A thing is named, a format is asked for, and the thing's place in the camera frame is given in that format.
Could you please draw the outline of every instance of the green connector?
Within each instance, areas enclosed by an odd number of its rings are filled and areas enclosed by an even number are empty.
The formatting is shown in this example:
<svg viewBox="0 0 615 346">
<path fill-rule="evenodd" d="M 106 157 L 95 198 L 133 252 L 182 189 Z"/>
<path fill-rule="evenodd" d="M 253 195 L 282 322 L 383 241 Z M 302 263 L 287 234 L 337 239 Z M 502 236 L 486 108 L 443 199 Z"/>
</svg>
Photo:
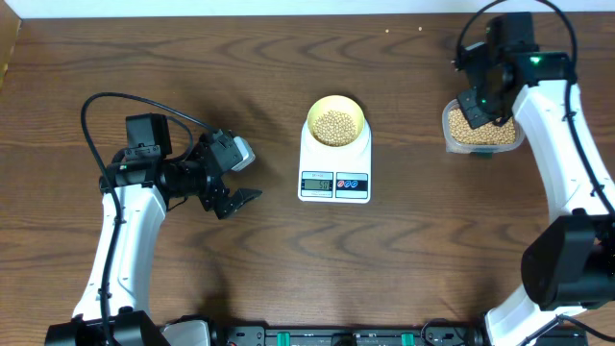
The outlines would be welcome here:
<svg viewBox="0 0 615 346">
<path fill-rule="evenodd" d="M 402 334 L 402 346 L 414 346 L 414 334 Z"/>
<path fill-rule="evenodd" d="M 290 346 L 290 333 L 278 333 L 278 346 Z"/>
</svg>

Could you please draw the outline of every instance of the grain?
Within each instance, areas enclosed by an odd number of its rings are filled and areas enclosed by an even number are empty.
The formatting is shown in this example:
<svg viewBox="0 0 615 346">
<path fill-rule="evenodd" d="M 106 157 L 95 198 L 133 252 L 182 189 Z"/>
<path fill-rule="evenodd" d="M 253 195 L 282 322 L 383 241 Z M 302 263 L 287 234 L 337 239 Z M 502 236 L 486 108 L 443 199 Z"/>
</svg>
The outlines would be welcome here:
<svg viewBox="0 0 615 346">
<path fill-rule="evenodd" d="M 472 130 L 460 109 L 449 111 L 449 128 L 453 138 L 463 144 L 512 144 L 516 138 L 512 119 L 508 120 L 502 127 L 489 123 Z"/>
<path fill-rule="evenodd" d="M 314 121 L 313 133 L 323 144 L 343 146 L 357 138 L 357 124 L 345 112 L 327 111 Z"/>
</svg>

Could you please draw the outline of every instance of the white kitchen scale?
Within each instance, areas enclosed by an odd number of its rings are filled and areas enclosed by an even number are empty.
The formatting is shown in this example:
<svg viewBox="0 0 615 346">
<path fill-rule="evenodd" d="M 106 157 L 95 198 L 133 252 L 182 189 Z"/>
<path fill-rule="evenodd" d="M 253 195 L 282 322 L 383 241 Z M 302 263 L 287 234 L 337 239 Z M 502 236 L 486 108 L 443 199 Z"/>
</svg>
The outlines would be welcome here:
<svg viewBox="0 0 615 346">
<path fill-rule="evenodd" d="M 333 147 L 312 134 L 316 119 L 328 111 L 342 111 L 357 125 L 350 144 Z M 316 102 L 301 131 L 297 196 L 305 202 L 367 203 L 372 191 L 372 132 L 360 106 L 344 96 Z"/>
</svg>

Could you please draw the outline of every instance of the wooden tabletop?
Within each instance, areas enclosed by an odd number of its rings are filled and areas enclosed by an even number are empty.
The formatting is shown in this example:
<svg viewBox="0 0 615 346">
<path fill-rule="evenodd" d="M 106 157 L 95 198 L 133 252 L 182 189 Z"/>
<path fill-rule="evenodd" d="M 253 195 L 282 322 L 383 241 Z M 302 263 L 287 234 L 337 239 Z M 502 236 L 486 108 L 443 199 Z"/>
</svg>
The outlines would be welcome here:
<svg viewBox="0 0 615 346">
<path fill-rule="evenodd" d="M 0 92 L 0 343 L 41 343 L 85 289 L 102 205 L 79 110 L 99 91 L 232 129 L 257 154 L 226 178 L 264 191 L 234 218 L 218 221 L 196 198 L 167 215 L 153 265 L 155 322 L 201 312 L 222 322 L 402 326 L 468 321 L 497 306 L 548 226 L 547 202 L 526 142 L 492 159 L 445 152 L 442 110 L 467 87 L 450 61 L 469 17 L 25 21 Z M 615 172 L 615 14 L 571 17 L 585 115 Z M 468 42 L 482 39 L 486 19 Z M 537 15 L 535 30 L 543 49 L 567 49 L 553 15 Z M 372 127 L 364 206 L 297 199 L 301 127 L 330 94 L 354 96 Z M 126 145 L 124 117 L 153 110 L 92 106 L 104 160 Z M 181 153 L 185 134 L 171 125 L 171 135 Z M 609 305 L 581 320 L 615 334 L 613 318 Z"/>
</svg>

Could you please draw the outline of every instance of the white wall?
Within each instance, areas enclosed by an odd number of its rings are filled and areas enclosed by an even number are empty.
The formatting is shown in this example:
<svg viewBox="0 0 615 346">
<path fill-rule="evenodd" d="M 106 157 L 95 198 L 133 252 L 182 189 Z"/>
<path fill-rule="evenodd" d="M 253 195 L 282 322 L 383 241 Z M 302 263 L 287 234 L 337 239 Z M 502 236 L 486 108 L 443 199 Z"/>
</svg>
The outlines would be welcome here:
<svg viewBox="0 0 615 346">
<path fill-rule="evenodd" d="M 491 0 L 5 0 L 21 18 L 475 12 Z M 615 11 L 615 0 L 552 0 L 565 12 Z M 510 0 L 495 12 L 549 11 Z"/>
</svg>

